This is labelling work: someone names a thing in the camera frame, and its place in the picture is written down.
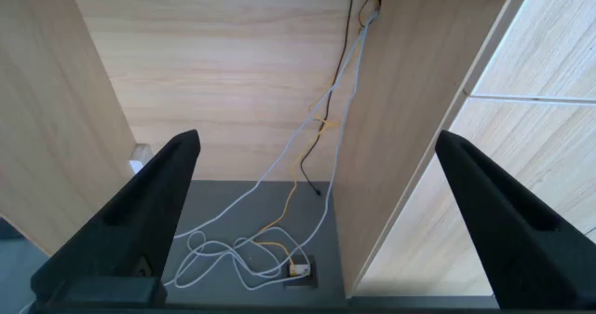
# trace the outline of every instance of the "drawer front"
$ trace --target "drawer front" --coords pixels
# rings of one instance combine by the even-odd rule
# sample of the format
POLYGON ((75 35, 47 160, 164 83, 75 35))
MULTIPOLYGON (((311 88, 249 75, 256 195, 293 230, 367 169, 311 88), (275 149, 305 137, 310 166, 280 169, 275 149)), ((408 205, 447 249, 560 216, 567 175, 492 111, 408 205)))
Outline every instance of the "drawer front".
MULTIPOLYGON (((468 138, 588 233, 596 225, 593 122, 594 105, 470 98, 450 130, 468 138)), ((480 259, 433 157, 357 295, 490 294, 480 259)))
POLYGON ((596 0, 525 0, 474 95, 596 100, 596 0))

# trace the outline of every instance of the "wooden side panel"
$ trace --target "wooden side panel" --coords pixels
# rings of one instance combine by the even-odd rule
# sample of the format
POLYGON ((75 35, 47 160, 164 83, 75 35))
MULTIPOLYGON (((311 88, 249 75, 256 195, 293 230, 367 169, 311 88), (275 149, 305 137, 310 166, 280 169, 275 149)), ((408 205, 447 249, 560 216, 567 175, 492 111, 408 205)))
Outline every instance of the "wooden side panel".
POLYGON ((0 213, 56 252, 132 176, 135 140, 75 0, 0 0, 0 213))
MULTIPOLYGON (((139 143, 156 153, 174 134, 197 129, 195 179, 257 180, 330 86, 349 0, 76 2, 139 143)), ((361 3, 354 1, 349 46, 361 3)), ((352 80, 347 73, 334 92, 331 120, 341 118, 352 80)), ((266 180, 292 180, 290 165, 317 129, 309 123, 266 180)), ((305 163, 311 179, 331 177, 336 139, 336 130, 321 137, 305 163)))
POLYGON ((383 1, 364 49, 333 189, 348 296, 399 213, 414 172, 430 160, 423 157, 506 0, 383 1))
POLYGON ((474 95, 596 100, 596 0, 526 0, 474 95))
MULTIPOLYGON (((596 106, 468 99, 451 131, 468 138, 580 231, 596 226, 596 106)), ((490 295, 433 158, 358 295, 490 295)))

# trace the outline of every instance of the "cable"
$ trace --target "cable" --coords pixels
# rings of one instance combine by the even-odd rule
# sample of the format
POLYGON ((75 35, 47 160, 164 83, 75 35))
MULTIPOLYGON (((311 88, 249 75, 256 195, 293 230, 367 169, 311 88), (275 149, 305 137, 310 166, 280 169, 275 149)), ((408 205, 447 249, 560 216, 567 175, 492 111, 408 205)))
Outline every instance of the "cable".
POLYGON ((25 305, 23 308, 21 308, 21 309, 19 310, 19 313, 18 313, 18 314, 22 314, 22 313, 24 313, 24 312, 25 312, 25 309, 29 308, 29 307, 30 307, 30 306, 31 306, 31 305, 34 303, 34 301, 35 301, 35 300, 33 300, 32 302, 30 302, 29 304, 27 304, 27 305, 25 305))
MULTIPOLYGON (((362 32, 360 33, 359 37, 356 39, 354 46, 352 47, 352 49, 350 50, 343 67, 341 68, 341 72, 338 74, 338 77, 336 79, 336 81, 333 83, 333 85, 329 88, 329 90, 327 91, 328 93, 331 93, 331 91, 333 91, 336 87, 337 87, 337 80, 341 79, 342 75, 344 74, 344 70, 345 67, 347 66, 347 63, 351 60, 353 53, 356 49, 356 47, 358 45, 360 45, 360 52, 363 50, 364 48, 364 43, 366 40, 366 34, 368 33, 368 26, 370 25, 371 21, 374 20, 374 18, 376 18, 376 16, 378 15, 378 12, 374 12, 371 17, 369 18, 369 20, 367 21, 364 29, 362 30, 362 32)), ((317 226, 315 227, 315 229, 313 230, 313 232, 310 234, 310 236, 305 239, 301 244, 298 244, 291 236, 290 234, 288 234, 284 229, 282 229, 279 226, 271 226, 269 228, 267 228, 265 231, 260 231, 254 235, 252 235, 249 238, 239 238, 236 239, 234 241, 234 244, 232 246, 229 246, 223 242, 217 241, 217 240, 206 240, 207 237, 205 236, 205 233, 203 233, 200 229, 203 228, 206 225, 209 225, 215 221, 217 221, 219 218, 221 218, 227 211, 229 211, 232 207, 234 207, 237 203, 239 203, 244 197, 246 197, 248 194, 250 194, 251 192, 253 192, 260 184, 260 182, 264 179, 264 177, 278 164, 279 160, 285 155, 285 153, 288 150, 288 147, 290 145, 290 143, 293 141, 293 139, 295 138, 295 136, 300 132, 300 130, 302 130, 302 128, 306 125, 306 123, 311 119, 313 113, 311 112, 305 119, 305 121, 303 122, 303 124, 294 132, 294 134, 290 137, 290 139, 288 140, 286 146, 284 147, 283 151, 281 152, 281 154, 279 155, 278 159, 276 161, 274 161, 274 163, 271 165, 271 167, 265 172, 265 174, 263 175, 263 177, 261 177, 261 179, 255 184, 255 186, 248 190, 246 193, 244 193, 242 196, 240 196, 240 198, 237 198, 234 202, 232 202, 232 204, 230 204, 230 206, 228 206, 227 208, 225 208, 223 210, 223 212, 221 212, 220 214, 218 214, 217 216, 215 216, 214 218, 208 220, 207 222, 203 223, 202 225, 199 225, 197 227, 195 227, 194 229, 184 232, 182 234, 176 235, 174 238, 175 239, 179 239, 181 237, 184 236, 188 236, 188 239, 186 241, 186 245, 190 250, 190 253, 188 253, 183 261, 181 262, 181 264, 178 267, 178 270, 175 273, 174 278, 171 281, 168 281, 165 283, 166 286, 174 284, 176 287, 178 288, 187 288, 190 287, 192 285, 194 285, 195 283, 199 282, 201 279, 203 279, 207 274, 209 274, 209 272, 211 272, 214 267, 226 256, 231 256, 233 258, 233 262, 234 262, 234 268, 236 270, 236 273, 238 275, 238 278, 240 279, 240 282, 242 283, 242 285, 247 289, 247 290, 256 290, 259 288, 262 288, 266 285, 270 285, 273 283, 279 283, 279 282, 283 282, 286 280, 296 280, 296 279, 300 279, 305 277, 309 271, 306 271, 306 274, 301 275, 301 276, 295 276, 295 277, 289 277, 289 278, 283 278, 283 279, 277 279, 274 280, 274 278, 276 278, 280 273, 281 273, 281 268, 286 264, 286 262, 288 262, 290 260, 290 257, 296 253, 297 251, 300 251, 301 254, 303 255, 303 257, 305 258, 306 262, 308 263, 308 265, 310 266, 310 262, 308 261, 308 257, 306 256, 303 247, 313 238, 315 237, 315 235, 318 233, 318 230, 320 229, 323 221, 325 220, 325 217, 327 216, 327 212, 329 210, 329 198, 331 196, 331 191, 332 191, 332 186, 333 186, 333 180, 335 178, 335 171, 337 168, 337 158, 338 158, 338 154, 339 154, 339 148, 341 145, 341 141, 342 141, 342 136, 343 136, 343 132, 344 132, 344 126, 345 126, 345 118, 347 117, 347 113, 349 111, 349 107, 350 104, 352 103, 352 100, 354 99, 354 96, 356 95, 357 91, 358 91, 358 80, 359 80, 359 68, 360 68, 360 63, 361 63, 361 59, 362 59, 362 55, 359 54, 358 56, 358 65, 356 68, 356 76, 355 76, 355 85, 354 85, 354 90, 352 91, 352 94, 350 96, 350 98, 347 101, 347 104, 345 105, 345 109, 342 115, 342 120, 340 123, 340 128, 339 128, 339 134, 338 134, 338 139, 337 139, 337 143, 335 146, 335 157, 334 157, 334 162, 333 162, 333 171, 332 171, 332 177, 330 179, 330 184, 329 187, 327 189, 327 194, 326 194, 326 198, 325 198, 325 204, 324 204, 324 210, 323 210, 323 214, 321 215, 317 226), (267 250, 263 244, 258 244, 254 241, 255 238, 267 233, 267 232, 271 232, 271 231, 280 231, 281 233, 283 233, 284 235, 286 235, 286 237, 288 237, 288 239, 291 240, 291 242, 295 245, 295 248, 288 254, 288 257, 286 257, 283 261, 279 262, 279 260, 275 257, 275 255, 267 250), (200 234, 203 237, 203 242, 196 246, 195 248, 192 247, 191 245, 191 238, 196 235, 196 234, 200 234), (244 261, 244 259, 242 258, 242 256, 237 252, 237 249, 241 248, 242 246, 246 245, 246 244, 253 244, 257 247, 259 247, 260 249, 264 250, 266 253, 268 253, 272 259, 276 262, 276 265, 273 266, 272 268, 269 268, 267 270, 264 271, 255 271, 252 270, 248 264, 244 261), (215 252, 215 253, 204 253, 204 249, 207 246, 213 246, 213 245, 217 245, 220 247, 223 247, 224 250, 215 252), (185 284, 180 284, 178 282, 178 279, 181 275, 184 274, 184 272, 186 272, 186 270, 188 270, 188 268, 198 259, 198 257, 201 256, 210 256, 210 257, 217 257, 217 259, 211 263, 211 265, 203 272, 201 273, 198 277, 196 277, 194 280, 189 281, 185 284), (269 281, 263 282, 261 284, 258 284, 256 286, 249 286, 246 281, 244 281, 244 279, 242 278, 242 274, 240 273, 240 269, 238 267, 238 264, 240 264, 240 266, 242 266, 244 268, 244 270, 246 272, 248 272, 249 274, 251 274, 252 276, 258 276, 261 278, 265 278, 265 279, 270 279, 269 281)), ((315 105, 315 110, 321 105, 322 103, 322 98, 321 100, 319 100, 317 102, 317 104, 315 105)))
POLYGON ((360 10, 358 12, 358 23, 360 23, 360 28, 364 27, 364 24, 362 24, 362 10, 364 9, 364 7, 366 7, 366 4, 369 3, 369 0, 364 0, 364 4, 362 4, 362 7, 360 7, 360 10))
MULTIPOLYGON (((347 10, 347 19, 345 20, 344 47, 342 48, 342 54, 339 57, 339 62, 337 62, 337 68, 335 69, 335 76, 333 77, 334 85, 337 83, 337 75, 339 73, 340 66, 342 65, 342 60, 344 59, 345 48, 347 47, 347 35, 348 35, 349 29, 350 29, 350 16, 352 14, 353 4, 354 4, 354 0, 350 0, 350 5, 347 10)), ((329 96, 327 98, 327 104, 325 105, 325 117, 323 117, 323 120, 327 120, 327 118, 329 117, 329 105, 331 104, 331 101, 332 101, 332 89, 328 90, 327 92, 329 93, 329 96)), ((318 127, 318 131, 321 131, 324 126, 325 126, 325 123, 321 123, 320 126, 318 127)), ((300 160, 300 171, 302 171, 302 174, 305 177, 306 181, 315 190, 315 193, 317 193, 318 196, 320 196, 321 193, 310 181, 310 179, 308 178, 308 175, 306 175, 304 164, 305 164, 305 160, 308 158, 308 156, 310 156, 310 153, 313 152, 313 149, 315 148, 315 146, 317 146, 319 139, 320 139, 320 135, 317 137, 315 142, 310 146, 310 148, 306 152, 306 155, 302 158, 302 160, 300 160)))
MULTIPOLYGON (((325 127, 317 133, 317 136, 313 137, 313 139, 311 139, 310 142, 308 142, 309 146, 315 141, 315 138, 320 136, 323 133, 323 131, 325 131, 328 127, 330 127, 334 124, 336 125, 336 123, 331 123, 331 122, 327 122, 327 121, 324 121, 324 123, 325 123, 325 127)), ((291 197, 293 196, 294 192, 296 191, 296 188, 298 188, 298 180, 296 179, 296 174, 295 174, 296 164, 298 163, 298 160, 302 159, 302 157, 305 155, 305 153, 306 153, 306 151, 304 151, 300 156, 298 156, 296 158, 296 160, 294 160, 294 162, 291 164, 291 172, 292 172, 292 177, 294 178, 294 186, 291 189, 288 197, 286 198, 286 204, 283 207, 283 213, 277 218, 277 220, 273 221, 269 225, 264 226, 263 229, 260 230, 260 232, 263 232, 263 231, 267 230, 268 228, 270 228, 271 226, 277 224, 286 215, 286 211, 288 210, 288 205, 290 204, 291 197)))

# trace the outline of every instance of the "white cable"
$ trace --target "white cable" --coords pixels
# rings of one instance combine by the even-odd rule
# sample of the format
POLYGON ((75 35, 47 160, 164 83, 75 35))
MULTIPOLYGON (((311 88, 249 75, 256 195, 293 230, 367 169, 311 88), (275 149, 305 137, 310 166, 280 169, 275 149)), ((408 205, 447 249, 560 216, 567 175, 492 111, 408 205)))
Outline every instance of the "white cable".
POLYGON ((21 308, 21 309, 19 310, 19 313, 18 313, 18 314, 22 314, 22 313, 24 313, 24 312, 25 312, 25 309, 29 308, 29 307, 30 307, 30 306, 31 306, 31 305, 34 303, 34 301, 30 302, 29 304, 25 305, 25 307, 21 308))
POLYGON ((349 111, 349 107, 350 104, 352 103, 352 100, 354 99, 354 96, 356 95, 357 91, 358 91, 358 82, 359 82, 359 70, 360 70, 360 63, 361 63, 361 59, 362 59, 362 54, 361 52, 363 52, 364 50, 364 43, 366 40, 366 34, 368 33, 368 27, 371 24, 371 22, 378 16, 378 11, 375 11, 369 18, 369 20, 366 23, 366 26, 364 27, 364 29, 361 31, 360 35, 358 36, 358 38, 355 40, 354 45, 352 46, 352 48, 350 49, 350 52, 347 56, 347 58, 345 59, 345 62, 342 66, 342 69, 338 75, 338 77, 336 78, 335 82, 333 83, 333 85, 329 88, 329 90, 327 90, 327 92, 321 96, 321 98, 318 100, 318 102, 315 104, 313 110, 310 112, 310 114, 306 117, 305 121, 302 123, 302 125, 292 134, 292 136, 290 137, 290 139, 288 140, 288 142, 286 143, 283 151, 281 152, 281 154, 279 155, 279 157, 276 159, 276 161, 274 161, 274 163, 269 167, 269 169, 264 173, 264 175, 261 177, 261 179, 259 179, 259 181, 257 181, 257 183, 255 184, 255 186, 253 188, 251 188, 250 190, 248 190, 247 192, 245 192, 244 194, 242 194, 239 198, 237 198, 234 202, 232 202, 227 208, 225 208, 222 212, 220 212, 217 216, 215 216, 214 218, 208 220, 207 222, 203 223, 202 225, 199 225, 197 227, 195 227, 192 230, 186 231, 182 234, 176 235, 174 238, 175 239, 179 239, 182 238, 184 236, 188 236, 188 239, 186 241, 186 246, 189 249, 190 253, 188 253, 183 261, 180 263, 178 270, 176 271, 176 274, 174 276, 174 278, 171 281, 168 281, 165 283, 165 286, 169 286, 172 283, 177 287, 177 288, 187 288, 190 287, 192 285, 194 285, 195 283, 199 282, 200 280, 202 280, 207 274, 209 274, 209 272, 211 272, 215 266, 222 260, 224 259, 224 257, 226 256, 231 256, 233 258, 233 262, 234 262, 234 268, 236 270, 236 273, 238 275, 238 278, 240 279, 240 281, 242 282, 242 285, 249 291, 252 290, 256 290, 259 288, 262 288, 266 285, 270 285, 270 284, 274 284, 274 283, 279 283, 279 282, 283 282, 283 281, 287 281, 287 280, 296 280, 296 279, 300 279, 305 277, 305 275, 307 275, 308 271, 306 271, 306 273, 304 275, 301 276, 296 276, 296 277, 289 277, 289 278, 283 278, 283 279, 278 279, 278 280, 269 280, 266 282, 263 282, 259 285, 256 286, 249 286, 246 281, 244 281, 244 279, 242 278, 242 275, 240 273, 240 270, 238 268, 238 264, 240 264, 244 270, 246 272, 248 272, 249 274, 251 274, 252 276, 257 276, 257 277, 261 277, 261 278, 265 278, 265 279, 273 279, 276 278, 280 273, 281 273, 281 268, 290 260, 290 257, 296 253, 296 251, 300 251, 301 254, 303 255, 303 257, 306 260, 306 263, 310 266, 310 262, 308 261, 308 257, 306 256, 306 253, 303 250, 303 247, 313 238, 315 237, 315 235, 317 234, 318 230, 320 229, 323 221, 325 220, 325 217, 327 215, 327 212, 329 210, 329 197, 331 195, 331 191, 332 191, 332 186, 333 186, 333 180, 335 178, 335 170, 337 168, 337 158, 339 155, 339 148, 342 142, 342 137, 344 134, 344 126, 345 126, 345 120, 347 118, 347 113, 349 111), (335 158, 334 158, 334 162, 333 162, 333 171, 332 171, 332 177, 330 179, 330 183, 329 183, 329 187, 327 189, 327 195, 325 197, 325 209, 323 211, 323 214, 321 215, 320 220, 318 221, 317 226, 315 227, 315 229, 313 230, 313 232, 311 233, 311 235, 304 241, 302 242, 300 245, 296 242, 296 240, 294 240, 294 238, 292 236, 290 236, 290 234, 288 234, 284 229, 282 229, 279 226, 272 226, 268 229, 266 229, 265 231, 262 232, 258 232, 254 235, 252 235, 249 238, 238 238, 234 241, 233 246, 229 246, 226 243, 223 243, 219 240, 207 240, 207 236, 205 235, 205 233, 203 233, 202 231, 200 231, 201 228, 205 227, 206 225, 209 225, 217 220, 219 220, 226 212, 228 212, 229 210, 231 210, 237 203, 239 203, 243 198, 245 198, 248 194, 252 193, 261 183, 261 181, 269 174, 269 172, 274 169, 276 167, 276 165, 279 163, 279 161, 281 160, 281 158, 285 155, 285 153, 288 151, 288 148, 291 144, 291 142, 293 141, 293 139, 296 137, 296 135, 302 130, 302 128, 306 125, 306 123, 308 121, 310 121, 312 115, 317 112, 318 107, 322 104, 322 100, 324 98, 326 98, 326 96, 332 91, 334 90, 339 81, 341 80, 343 74, 344 74, 344 70, 347 67, 347 65, 349 64, 349 62, 352 59, 352 55, 354 53, 354 51, 356 50, 356 47, 358 46, 358 44, 361 41, 361 47, 360 47, 360 54, 358 57, 358 64, 356 67, 356 76, 355 76, 355 84, 354 84, 354 90, 352 91, 352 94, 350 96, 350 98, 348 99, 347 104, 345 105, 345 109, 344 112, 342 114, 342 121, 340 124, 340 128, 339 128, 339 134, 337 137, 337 143, 335 146, 335 158), (254 241, 254 239, 258 236, 261 236, 269 231, 280 231, 282 232, 284 235, 286 235, 288 237, 288 239, 290 239, 292 241, 292 243, 295 245, 295 248, 290 252, 290 254, 281 262, 279 262, 279 260, 275 257, 275 255, 273 254, 272 251, 270 251, 269 249, 265 248, 264 245, 259 244, 257 242, 254 241), (201 234, 203 237, 203 242, 196 246, 195 248, 192 247, 191 245, 191 238, 195 235, 195 234, 201 234), (245 244, 250 243, 253 244, 257 247, 259 247, 260 249, 264 250, 266 253, 268 253, 273 260, 276 262, 276 265, 272 268, 269 268, 265 271, 254 271, 252 270, 248 264, 244 261, 244 259, 242 258, 242 256, 237 252, 237 249, 239 249, 240 247, 244 246, 245 244), (217 246, 221 246, 224 247, 224 250, 218 251, 218 252, 214 252, 214 253, 204 253, 204 249, 207 246, 212 246, 212 245, 217 245, 217 246), (201 273, 198 277, 196 277, 194 280, 187 282, 185 284, 179 284, 178 283, 178 278, 180 276, 182 276, 184 274, 184 272, 201 256, 217 256, 217 259, 211 263, 211 265, 203 272, 201 273))

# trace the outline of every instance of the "tangled cable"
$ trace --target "tangled cable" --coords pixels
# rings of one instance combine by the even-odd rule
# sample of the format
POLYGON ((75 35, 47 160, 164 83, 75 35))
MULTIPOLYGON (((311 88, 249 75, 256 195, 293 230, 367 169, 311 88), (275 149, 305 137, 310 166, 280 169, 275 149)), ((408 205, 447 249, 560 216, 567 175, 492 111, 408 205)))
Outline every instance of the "tangled cable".
MULTIPOLYGON (((366 25, 365 25, 364 29, 360 32, 360 35, 358 36, 358 38, 356 38, 356 40, 354 42, 354 45, 350 49, 350 52, 349 52, 347 58, 345 59, 344 64, 342 66, 342 69, 340 71, 340 74, 336 78, 336 80, 333 83, 333 85, 329 88, 329 90, 327 90, 327 93, 325 95, 327 95, 331 91, 333 91, 337 87, 337 85, 339 84, 339 81, 342 79, 342 76, 344 74, 344 70, 347 67, 347 65, 349 64, 349 62, 351 61, 352 56, 353 56, 354 52, 356 51, 356 48, 358 47, 358 45, 360 45, 360 48, 359 48, 360 49, 360 52, 362 52, 362 50, 364 49, 364 43, 365 43, 365 40, 366 40, 366 34, 368 33, 369 25, 377 17, 377 15, 378 15, 378 11, 375 11, 369 17, 368 21, 366 22, 366 25)), ((244 194, 242 194, 239 198, 237 198, 234 202, 232 202, 227 208, 225 208, 217 216, 213 217, 212 219, 208 220, 207 222, 203 223, 202 225, 199 225, 199 226, 197 226, 197 227, 195 227, 195 228, 193 228, 191 230, 188 230, 186 232, 183 232, 182 234, 179 234, 179 235, 174 236, 175 239, 181 239, 181 238, 184 238, 184 237, 188 237, 187 240, 186 240, 186 247, 188 248, 189 253, 184 257, 184 259, 182 260, 182 262, 178 266, 178 269, 176 270, 176 273, 175 273, 173 279, 165 283, 166 286, 169 286, 169 285, 173 284, 177 288, 181 288, 181 289, 182 288, 190 287, 190 286, 196 284, 197 282, 201 281, 205 276, 207 276, 207 274, 209 274, 215 268, 215 266, 220 261, 222 261, 222 259, 224 259, 226 256, 230 256, 230 257, 233 258, 234 268, 236 270, 236 273, 238 275, 238 278, 240 279, 240 282, 242 282, 242 285, 247 290, 249 290, 249 291, 257 290, 257 289, 260 289, 260 288, 262 288, 262 287, 264 287, 266 285, 271 285, 271 284, 283 282, 283 281, 286 281, 286 280, 300 279, 300 278, 303 278, 303 277, 305 277, 306 275, 309 274, 309 271, 307 270, 303 275, 300 275, 300 276, 288 277, 288 278, 282 278, 282 279, 276 279, 281 274, 281 268, 291 259, 291 256, 294 253, 296 253, 297 251, 300 251, 301 255, 304 257, 304 259, 306 260, 306 262, 310 266, 310 262, 308 261, 308 257, 306 256, 306 253, 303 250, 303 247, 313 237, 315 237, 315 235, 317 234, 318 230, 320 229, 323 221, 325 220, 325 217, 327 216, 327 212, 329 210, 329 197, 331 195, 331 191, 332 191, 332 187, 333 187, 333 180, 335 178, 335 170, 337 168, 337 157, 338 157, 338 154, 339 154, 339 148, 340 148, 341 141, 342 141, 342 136, 343 136, 343 133, 344 133, 345 118, 347 117, 347 113, 349 111, 350 104, 352 103, 352 100, 354 99, 354 96, 356 95, 356 92, 358 91, 359 69, 360 69, 361 59, 362 59, 362 54, 359 54, 359 56, 358 56, 358 64, 357 64, 356 72, 355 72, 354 90, 352 91, 352 94, 351 94, 350 98, 348 99, 347 104, 345 105, 344 111, 342 113, 342 120, 341 120, 341 124, 340 124, 340 128, 339 128, 339 134, 338 134, 338 137, 337 137, 337 143, 336 143, 336 146, 335 146, 335 157, 334 157, 334 162, 333 162, 332 177, 330 179, 329 187, 327 188, 327 194, 325 196, 324 211, 323 211, 323 214, 320 217, 320 220, 317 223, 317 226, 315 227, 315 229, 313 230, 313 232, 310 234, 310 236, 307 239, 305 239, 302 243, 298 244, 298 242, 290 234, 288 234, 288 232, 286 232, 283 228, 281 228, 279 226, 271 226, 271 227, 269 227, 269 228, 267 228, 267 229, 265 229, 263 231, 257 232, 256 234, 254 234, 254 235, 252 235, 252 236, 250 236, 248 238, 238 238, 238 239, 236 239, 234 241, 234 243, 232 245, 228 245, 228 244, 226 244, 224 242, 221 242, 219 240, 207 240, 207 236, 205 235, 205 233, 203 231, 201 231, 201 229, 203 229, 205 226, 210 225, 210 224, 216 222, 217 220, 219 220, 228 211, 230 211, 236 204, 238 204, 243 198, 245 198, 247 195, 249 195, 250 193, 254 192, 254 190, 257 189, 257 187, 259 186, 259 184, 261 183, 261 181, 269 174, 269 172, 272 169, 274 169, 276 167, 276 165, 279 163, 279 161, 281 160, 281 158, 286 154, 286 152, 288 151, 288 149, 289 149, 291 143, 293 142, 294 138, 304 128, 304 126, 306 125, 306 123, 308 123, 312 119, 312 116, 314 115, 314 113, 317 111, 317 109, 322 104, 322 101, 325 98, 325 96, 322 96, 318 100, 317 104, 313 108, 313 111, 309 113, 309 115, 303 121, 302 125, 292 134, 292 136, 290 137, 290 139, 286 143, 286 145, 283 148, 283 151, 281 152, 281 154, 279 155, 279 157, 276 159, 276 161, 273 162, 273 164, 264 173, 264 175, 259 179, 259 181, 257 181, 257 183, 254 185, 253 188, 251 188, 250 190, 248 190, 247 192, 245 192, 244 194), (255 242, 255 239, 257 237, 260 237, 261 235, 266 234, 268 232, 272 232, 272 231, 281 232, 283 235, 285 235, 286 237, 288 237, 288 239, 290 239, 290 241, 293 243, 293 245, 295 245, 295 248, 282 261, 279 261, 276 258, 276 256, 273 254, 273 252, 265 247, 266 243, 255 242), (192 242, 193 236, 194 235, 197 235, 197 234, 201 235, 202 242, 201 242, 201 244, 199 244, 199 245, 197 245, 197 246, 194 247, 191 242, 192 242), (244 260, 244 258, 242 258, 242 256, 237 251, 238 249, 240 249, 241 247, 243 247, 245 245, 251 245, 251 246, 259 247, 260 249, 262 249, 264 252, 266 252, 267 254, 269 254, 271 256, 272 260, 275 262, 275 265, 273 267, 268 268, 268 269, 263 270, 263 271, 255 271, 255 270, 253 270, 252 268, 249 267, 249 265, 246 263, 246 261, 244 260), (218 247, 221 247, 222 249, 220 251, 216 251, 216 252, 212 252, 212 253, 205 253, 204 250, 208 246, 218 246, 218 247), (192 266, 194 264, 194 262, 196 262, 196 260, 199 257, 217 257, 217 259, 215 261, 213 261, 210 264, 210 266, 207 267, 207 269, 205 271, 203 271, 198 277, 196 277, 193 280, 191 280, 189 282, 186 282, 186 283, 179 283, 179 278, 190 268, 190 266, 192 266), (251 274, 252 276, 264 278, 264 279, 267 279, 268 281, 262 282, 262 283, 260 283, 258 285, 255 285, 255 286, 250 286, 244 280, 244 278, 242 277, 242 275, 240 273, 240 268, 241 267, 246 272, 248 272, 249 274, 251 274)))

